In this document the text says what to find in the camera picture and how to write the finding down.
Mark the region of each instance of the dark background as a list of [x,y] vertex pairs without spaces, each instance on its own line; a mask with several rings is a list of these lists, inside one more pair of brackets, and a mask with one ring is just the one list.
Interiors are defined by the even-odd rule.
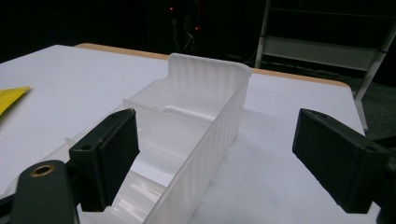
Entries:
[[[80,43],[243,63],[255,58],[264,6],[265,0],[0,0],[0,63]],[[273,0],[267,34],[378,49],[395,16],[394,0]],[[394,79],[394,45],[378,82]]]

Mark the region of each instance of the tabletop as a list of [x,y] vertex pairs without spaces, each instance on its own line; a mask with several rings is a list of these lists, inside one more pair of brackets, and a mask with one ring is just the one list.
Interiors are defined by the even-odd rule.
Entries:
[[[0,193],[65,137],[166,75],[164,55],[91,44],[1,63],[0,89],[32,89],[0,117]],[[291,152],[302,107],[364,134],[347,85],[254,69],[239,133],[190,223],[375,223],[377,205],[345,214]]]

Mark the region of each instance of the yellow paper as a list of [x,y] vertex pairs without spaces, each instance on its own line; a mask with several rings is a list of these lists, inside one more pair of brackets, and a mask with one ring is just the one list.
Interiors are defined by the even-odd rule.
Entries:
[[16,89],[0,90],[0,115],[2,115],[3,112],[26,91],[28,91],[29,88],[29,86],[25,86]]

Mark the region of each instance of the metal leg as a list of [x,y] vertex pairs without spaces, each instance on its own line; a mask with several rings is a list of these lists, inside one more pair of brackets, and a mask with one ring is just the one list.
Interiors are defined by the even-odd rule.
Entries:
[[390,30],[387,38],[385,39],[384,43],[381,46],[381,49],[375,55],[373,62],[371,63],[369,69],[367,70],[366,74],[364,75],[363,82],[359,87],[359,90],[355,93],[355,105],[358,109],[359,117],[361,119],[361,126],[365,131],[368,130],[366,118],[364,116],[363,106],[361,104],[361,99],[363,98],[364,93],[367,92],[367,89],[372,82],[376,71],[378,70],[379,66],[381,65],[382,61],[384,60],[385,56],[387,56],[389,46],[392,43],[394,37],[396,36],[396,22],[393,23],[392,29]]
[[260,68],[262,63],[262,52],[264,50],[264,37],[267,29],[268,15],[270,14],[271,0],[265,2],[264,18],[262,19],[262,32],[260,33],[259,46],[257,47],[256,63],[255,68]]

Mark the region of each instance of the translucent plastic tray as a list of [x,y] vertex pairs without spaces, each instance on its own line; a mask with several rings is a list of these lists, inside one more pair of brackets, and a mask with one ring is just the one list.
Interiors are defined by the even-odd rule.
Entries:
[[[113,205],[78,209],[81,223],[187,223],[238,132],[250,76],[240,63],[172,54],[167,78],[109,112],[136,110],[141,152]],[[100,121],[43,161],[68,161],[68,149]]]

